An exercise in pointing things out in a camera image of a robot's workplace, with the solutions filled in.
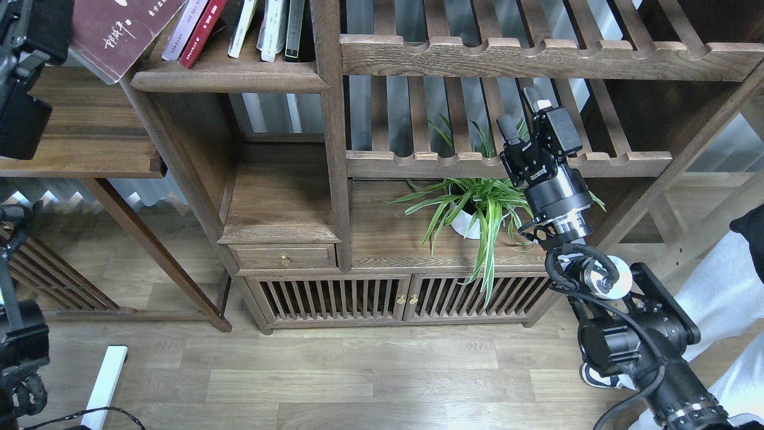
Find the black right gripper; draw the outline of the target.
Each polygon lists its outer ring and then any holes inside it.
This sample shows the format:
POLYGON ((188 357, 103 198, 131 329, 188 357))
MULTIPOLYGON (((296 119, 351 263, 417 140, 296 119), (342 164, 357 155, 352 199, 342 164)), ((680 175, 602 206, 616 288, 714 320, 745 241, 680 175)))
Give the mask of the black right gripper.
POLYGON ((568 166, 568 155, 583 147, 568 110, 552 107, 538 85, 527 85, 523 94, 534 113, 535 131, 528 141, 519 137, 512 115, 502 115, 497 125, 504 138, 502 163, 511 182, 527 183, 524 196, 532 210, 531 220, 518 229, 527 239, 583 239, 592 233, 583 215, 594 201, 580 171, 568 166))

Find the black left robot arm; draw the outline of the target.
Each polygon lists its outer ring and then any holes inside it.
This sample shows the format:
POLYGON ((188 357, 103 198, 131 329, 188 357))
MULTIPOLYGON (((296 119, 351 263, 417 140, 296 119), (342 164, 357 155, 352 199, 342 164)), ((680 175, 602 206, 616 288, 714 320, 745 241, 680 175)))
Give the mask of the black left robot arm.
MULTIPOLYGON (((2 2, 2 156, 30 160, 35 156, 52 112, 30 90, 46 65, 67 60, 73 35, 72 1, 2 2)), ((18 300, 10 261, 26 242, 35 213, 21 204, 3 205, 2 222, 12 223, 2 243, 2 428, 16 429, 17 419, 40 413, 47 392, 38 369, 49 364, 49 328, 39 306, 18 300)))

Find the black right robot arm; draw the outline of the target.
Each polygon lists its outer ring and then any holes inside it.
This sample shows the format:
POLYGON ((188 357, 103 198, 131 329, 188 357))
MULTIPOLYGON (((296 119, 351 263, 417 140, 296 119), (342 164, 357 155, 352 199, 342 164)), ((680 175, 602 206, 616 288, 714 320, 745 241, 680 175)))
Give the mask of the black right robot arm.
POLYGON ((500 158, 525 197, 532 218, 519 233, 546 251, 546 272, 578 320, 584 362, 601 376, 628 375, 632 397, 603 414, 609 419, 644 401, 663 429, 731 429, 728 413, 699 381, 682 354, 701 333, 646 264, 626 264, 584 242, 592 232, 583 212, 592 206, 583 177, 567 158, 583 147, 563 106, 545 100, 537 85, 525 87, 532 111, 527 140, 510 115, 497 120, 504 136, 500 158))

